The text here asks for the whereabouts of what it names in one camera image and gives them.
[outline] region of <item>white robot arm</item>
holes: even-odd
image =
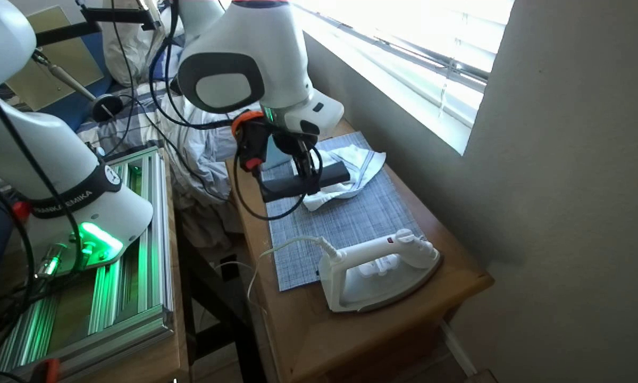
[[[34,49],[35,36],[27,18],[8,0],[0,0],[0,83],[18,73]],[[27,229],[34,240],[35,261],[44,261],[52,244],[68,244],[68,249],[58,249],[61,255],[58,275],[117,259],[147,229],[152,214],[151,205],[123,188],[117,174],[101,165],[61,118],[43,112],[20,112],[2,99],[0,110],[5,116],[0,116],[0,177],[31,205]],[[20,136],[22,146],[59,197],[52,197],[22,146],[5,129],[5,123]],[[77,244],[70,242],[72,232],[81,235],[97,234],[81,240],[84,259],[78,257]]]
[[[179,0],[185,50],[176,74],[186,99],[211,112],[258,102],[270,123],[322,133],[341,105],[317,92],[305,47],[287,0]]]

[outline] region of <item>wooden table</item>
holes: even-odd
[[[239,174],[239,193],[247,205],[263,213],[258,188]],[[350,371],[374,368],[379,360],[405,346],[402,339],[425,333],[470,295],[486,289],[490,277],[468,249],[422,207],[422,202],[387,168],[399,197],[438,246],[441,264],[435,275],[412,295],[387,309],[362,315],[327,310],[319,282],[279,291],[271,257],[258,257],[271,246],[268,223],[239,208],[249,259],[256,268],[251,294],[251,312],[256,318],[258,349],[268,380],[344,380]]]

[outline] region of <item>window blinds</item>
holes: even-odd
[[[371,43],[367,55],[466,126],[474,123],[513,0],[296,0]]]

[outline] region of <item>fabric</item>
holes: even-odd
[[[147,0],[144,5],[152,18],[169,18],[169,8],[159,10],[161,5],[157,5],[157,0]],[[104,0],[101,7],[136,8],[136,0]],[[127,65],[134,74],[134,80],[148,78],[148,63],[168,33],[168,30],[161,25],[157,25],[155,30],[144,30],[140,23],[99,23],[104,41],[104,61],[117,83],[132,83]]]
[[[227,115],[203,112],[185,98],[171,98],[171,102],[176,110],[171,108],[168,98],[163,98],[161,105],[163,110],[176,121],[180,116],[185,116],[188,123],[211,123],[227,118]],[[173,150],[169,150],[171,164],[179,168],[176,180],[183,183],[183,188],[198,190],[211,202],[226,202],[231,193],[226,159],[233,157],[236,153],[231,127],[222,126],[214,129],[193,129],[183,127],[165,116],[159,118],[159,127],[179,146],[186,165],[198,174],[198,178],[193,178],[193,174],[180,164]]]
[[[344,168],[348,171],[348,180],[320,188],[319,193],[305,196],[301,205],[307,211],[317,211],[333,197],[357,196],[363,190],[363,185],[371,180],[385,164],[385,153],[377,153],[357,145],[319,150],[319,155],[322,157],[324,165],[333,162],[341,162]]]

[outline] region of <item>clothing iron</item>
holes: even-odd
[[[411,229],[333,249],[320,240],[319,281],[329,310],[374,310],[421,286],[439,252]]]

